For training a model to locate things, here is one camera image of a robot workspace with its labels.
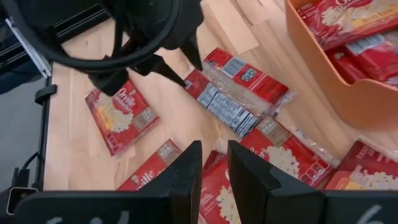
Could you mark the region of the black table clamp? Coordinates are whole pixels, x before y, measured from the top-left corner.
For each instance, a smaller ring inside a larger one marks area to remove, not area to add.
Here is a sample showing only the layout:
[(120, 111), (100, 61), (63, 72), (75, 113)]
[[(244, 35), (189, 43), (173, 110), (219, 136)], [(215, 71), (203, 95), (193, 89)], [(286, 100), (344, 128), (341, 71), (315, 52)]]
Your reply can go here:
[(58, 86), (56, 84), (51, 84), (45, 86), (35, 93), (35, 103), (43, 105), (52, 95), (56, 94)]

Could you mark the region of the black light-rimmed device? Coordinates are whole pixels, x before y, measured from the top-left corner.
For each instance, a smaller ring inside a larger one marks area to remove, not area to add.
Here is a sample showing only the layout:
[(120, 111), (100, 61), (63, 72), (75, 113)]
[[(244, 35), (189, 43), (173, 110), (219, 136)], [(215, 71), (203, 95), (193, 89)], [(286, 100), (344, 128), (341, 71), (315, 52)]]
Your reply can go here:
[(28, 187), (11, 187), (6, 194), (6, 214), (14, 215), (16, 207), (20, 202), (26, 199), (32, 194), (36, 194), (39, 191), (36, 188)]

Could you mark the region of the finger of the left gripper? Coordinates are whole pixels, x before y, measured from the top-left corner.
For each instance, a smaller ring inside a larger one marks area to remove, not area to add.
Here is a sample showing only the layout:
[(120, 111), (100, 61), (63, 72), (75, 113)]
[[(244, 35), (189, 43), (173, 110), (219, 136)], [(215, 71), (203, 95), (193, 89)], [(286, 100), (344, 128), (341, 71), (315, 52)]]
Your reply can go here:
[(151, 55), (146, 60), (131, 66), (130, 69), (143, 77), (152, 72), (158, 73), (181, 87), (186, 87), (184, 80), (166, 64), (164, 58), (160, 55)]
[(200, 53), (198, 49), (197, 36), (191, 35), (181, 46), (181, 51), (190, 63), (199, 71), (203, 70)]

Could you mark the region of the red Orville popcorn bag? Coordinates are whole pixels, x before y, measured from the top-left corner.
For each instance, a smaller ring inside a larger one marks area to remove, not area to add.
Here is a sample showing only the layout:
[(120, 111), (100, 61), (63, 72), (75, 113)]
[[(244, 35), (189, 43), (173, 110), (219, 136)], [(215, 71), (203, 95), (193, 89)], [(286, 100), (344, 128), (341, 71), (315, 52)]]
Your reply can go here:
[(203, 169), (200, 215), (207, 224), (241, 224), (229, 181), (227, 155), (211, 151)]
[(226, 96), (198, 70), (188, 72), (185, 89), (204, 108), (227, 125), (239, 138), (244, 138), (260, 119)]
[(274, 116), (295, 93), (275, 78), (220, 48), (202, 61), (202, 74), (222, 93), (259, 118)]
[(398, 0), (316, 0), (297, 12), (324, 50), (398, 26)]
[(325, 190), (398, 190), (398, 163), (357, 140)]
[(292, 177), (318, 187), (340, 161), (297, 128), (264, 118), (241, 144)]
[(160, 175), (182, 151), (168, 139), (153, 153), (117, 191), (137, 191)]
[(111, 156), (123, 152), (159, 120), (131, 80), (113, 96), (91, 90), (85, 101)]
[(372, 79), (398, 82), (398, 29), (359, 39), (345, 49)]
[(327, 50), (326, 55), (342, 79), (352, 85), (358, 80), (369, 78), (367, 73), (351, 58), (343, 48)]

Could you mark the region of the white metal strip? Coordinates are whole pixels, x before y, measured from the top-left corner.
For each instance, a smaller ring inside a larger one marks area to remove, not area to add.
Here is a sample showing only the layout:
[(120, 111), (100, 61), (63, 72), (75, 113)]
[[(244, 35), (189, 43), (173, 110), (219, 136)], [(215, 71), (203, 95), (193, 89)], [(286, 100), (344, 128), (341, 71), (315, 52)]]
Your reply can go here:
[(30, 59), (33, 61), (39, 72), (44, 78), (50, 78), (52, 76), (52, 66), (50, 62), (38, 52), (22, 35), (20, 30), (16, 27), (15, 22), (11, 18), (5, 19), (6, 24), (16, 36), (17, 40), (20, 42), (24, 50), (27, 52)]

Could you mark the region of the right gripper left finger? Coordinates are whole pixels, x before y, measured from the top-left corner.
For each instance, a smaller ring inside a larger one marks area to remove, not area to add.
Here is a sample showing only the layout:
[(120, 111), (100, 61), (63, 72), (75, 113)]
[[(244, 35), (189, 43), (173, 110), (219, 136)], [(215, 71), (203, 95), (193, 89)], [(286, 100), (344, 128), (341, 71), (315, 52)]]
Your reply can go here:
[(202, 144), (193, 141), (160, 175), (139, 193), (138, 224), (197, 224), (202, 179)]

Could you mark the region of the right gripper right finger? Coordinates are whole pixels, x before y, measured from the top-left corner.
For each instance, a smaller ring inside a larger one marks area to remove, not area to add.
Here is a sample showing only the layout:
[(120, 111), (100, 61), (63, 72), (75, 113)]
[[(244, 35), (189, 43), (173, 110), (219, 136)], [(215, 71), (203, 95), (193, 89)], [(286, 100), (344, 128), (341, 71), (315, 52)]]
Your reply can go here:
[(228, 141), (228, 169), (242, 224), (324, 224), (324, 195)]

